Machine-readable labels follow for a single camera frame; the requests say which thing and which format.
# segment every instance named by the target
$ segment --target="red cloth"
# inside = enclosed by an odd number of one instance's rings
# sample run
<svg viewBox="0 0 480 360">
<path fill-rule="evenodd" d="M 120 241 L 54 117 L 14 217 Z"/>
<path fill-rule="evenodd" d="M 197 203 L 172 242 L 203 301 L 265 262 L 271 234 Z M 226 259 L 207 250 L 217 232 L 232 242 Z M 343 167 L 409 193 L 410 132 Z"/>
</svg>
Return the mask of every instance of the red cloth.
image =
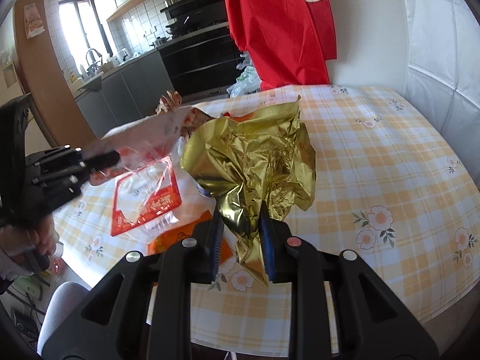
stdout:
<svg viewBox="0 0 480 360">
<path fill-rule="evenodd" d="M 262 90 L 328 84 L 326 59 L 336 57 L 328 0 L 225 0 L 230 33 L 247 50 Z"/>
</svg>

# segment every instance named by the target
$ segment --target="plaid tablecloth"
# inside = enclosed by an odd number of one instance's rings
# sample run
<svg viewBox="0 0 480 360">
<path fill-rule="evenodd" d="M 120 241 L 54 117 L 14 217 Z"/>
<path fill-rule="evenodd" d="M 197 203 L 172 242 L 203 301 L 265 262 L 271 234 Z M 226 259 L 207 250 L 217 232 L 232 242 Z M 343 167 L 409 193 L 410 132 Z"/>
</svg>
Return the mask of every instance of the plaid tablecloth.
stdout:
<svg viewBox="0 0 480 360">
<path fill-rule="evenodd" d="M 301 119 L 316 150 L 316 199 L 286 222 L 319 250 L 353 249 L 425 322 L 478 281 L 480 193 L 440 134 L 405 99 L 381 88 L 287 86 L 201 103 L 212 116 L 244 115 L 301 96 Z M 146 249 L 110 237 L 115 181 L 87 186 L 55 214 L 64 259 L 88 284 L 127 251 Z M 195 285 L 191 337 L 242 353 L 287 356 L 290 285 L 263 287 L 233 260 L 226 283 Z M 333 347 L 337 346 L 335 335 Z"/>
</svg>

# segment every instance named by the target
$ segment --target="foil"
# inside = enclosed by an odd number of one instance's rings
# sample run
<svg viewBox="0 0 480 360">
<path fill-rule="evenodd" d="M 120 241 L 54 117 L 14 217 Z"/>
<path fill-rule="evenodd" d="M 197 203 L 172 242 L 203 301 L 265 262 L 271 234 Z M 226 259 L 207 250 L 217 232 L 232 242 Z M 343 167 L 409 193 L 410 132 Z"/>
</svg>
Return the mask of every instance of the foil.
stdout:
<svg viewBox="0 0 480 360">
<path fill-rule="evenodd" d="M 237 256 L 252 276 L 268 285 L 258 234 L 265 200 L 273 219 L 315 199 L 315 150 L 300 120 L 299 99 L 242 117 L 220 117 L 200 126 L 188 141 L 181 166 L 217 200 L 237 238 Z"/>
</svg>

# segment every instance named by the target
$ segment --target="gray pants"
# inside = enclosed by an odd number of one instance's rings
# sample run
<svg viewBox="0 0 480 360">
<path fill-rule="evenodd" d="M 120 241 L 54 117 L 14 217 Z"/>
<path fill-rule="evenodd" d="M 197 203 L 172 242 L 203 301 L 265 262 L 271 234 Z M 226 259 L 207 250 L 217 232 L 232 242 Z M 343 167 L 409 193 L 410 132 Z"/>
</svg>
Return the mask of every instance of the gray pants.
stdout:
<svg viewBox="0 0 480 360">
<path fill-rule="evenodd" d="M 46 309 L 40 335 L 38 337 L 37 352 L 42 354 L 45 342 L 62 324 L 75 307 L 85 298 L 88 290 L 77 283 L 66 282 L 54 292 L 49 307 Z"/>
</svg>

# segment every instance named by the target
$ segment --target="window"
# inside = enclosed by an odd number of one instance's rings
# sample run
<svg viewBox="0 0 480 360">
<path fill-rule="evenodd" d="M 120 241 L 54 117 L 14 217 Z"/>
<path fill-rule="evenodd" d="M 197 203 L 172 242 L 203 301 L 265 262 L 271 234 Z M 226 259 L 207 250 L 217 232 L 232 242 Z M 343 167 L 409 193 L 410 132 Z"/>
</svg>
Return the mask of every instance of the window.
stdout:
<svg viewBox="0 0 480 360">
<path fill-rule="evenodd" d="M 96 53 L 90 52 L 88 61 L 85 56 L 90 48 L 98 50 L 104 62 L 107 56 L 112 56 L 105 31 L 100 25 L 97 9 L 93 0 L 64 0 L 59 2 L 60 21 L 67 40 L 70 53 L 80 71 L 80 65 L 85 70 L 93 61 L 99 60 Z"/>
</svg>

